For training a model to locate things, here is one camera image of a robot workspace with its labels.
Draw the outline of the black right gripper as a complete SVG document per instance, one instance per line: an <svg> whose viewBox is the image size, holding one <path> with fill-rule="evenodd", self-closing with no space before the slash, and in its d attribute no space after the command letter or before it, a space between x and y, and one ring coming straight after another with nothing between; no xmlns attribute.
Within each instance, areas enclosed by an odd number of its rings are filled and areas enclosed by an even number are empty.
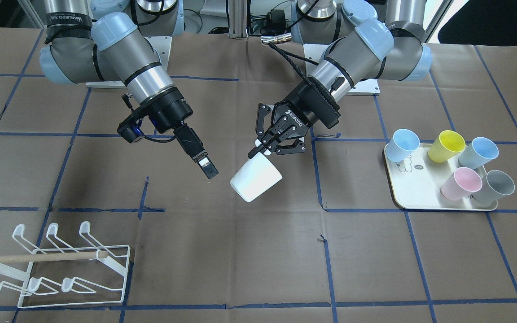
<svg viewBox="0 0 517 323"><path fill-rule="evenodd" d="M148 116L159 133L172 129L185 153L198 163L208 179L217 176L218 170L205 154L202 141L184 122L193 110L178 88L169 88L146 101L142 104L142 114Z"/></svg>

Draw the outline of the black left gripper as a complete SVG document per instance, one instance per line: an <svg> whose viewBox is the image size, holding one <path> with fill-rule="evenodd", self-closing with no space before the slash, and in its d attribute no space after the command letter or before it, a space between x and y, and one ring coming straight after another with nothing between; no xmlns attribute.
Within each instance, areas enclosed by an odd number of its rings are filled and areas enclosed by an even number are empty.
<svg viewBox="0 0 517 323"><path fill-rule="evenodd" d="M264 119L271 113L272 124L264 130ZM339 105L317 79L301 82L282 101L275 105L259 104L256 121L256 147L249 153L289 155L304 153L304 136L317 121L330 129L338 123Z"/></svg>

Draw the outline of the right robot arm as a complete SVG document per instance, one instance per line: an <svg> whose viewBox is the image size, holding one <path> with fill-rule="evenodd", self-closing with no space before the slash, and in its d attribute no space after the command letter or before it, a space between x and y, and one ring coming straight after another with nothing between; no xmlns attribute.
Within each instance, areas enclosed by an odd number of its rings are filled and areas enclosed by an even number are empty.
<svg viewBox="0 0 517 323"><path fill-rule="evenodd" d="M122 81L137 108L118 126L129 143L146 139L140 126L149 118L158 133L172 130L174 139L207 178L218 174L202 141L185 123L192 108L162 66L160 56L131 17L109 13L93 22L84 0L45 2L47 38L39 63L47 79L57 84Z"/></svg>

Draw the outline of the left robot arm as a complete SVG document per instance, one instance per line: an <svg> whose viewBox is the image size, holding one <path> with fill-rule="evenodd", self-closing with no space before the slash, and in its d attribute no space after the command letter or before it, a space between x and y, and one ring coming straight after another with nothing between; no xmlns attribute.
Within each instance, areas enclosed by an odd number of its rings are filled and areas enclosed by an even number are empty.
<svg viewBox="0 0 517 323"><path fill-rule="evenodd" d="M254 148L248 153L288 155L304 151L303 138L317 123L328 129L340 117L338 101L367 79L415 81L429 73L431 50L424 44L424 0L388 0L383 21L365 0L298 0L294 40L326 44L320 61L304 73L297 55L269 44L302 78L284 99L257 108Z"/></svg>

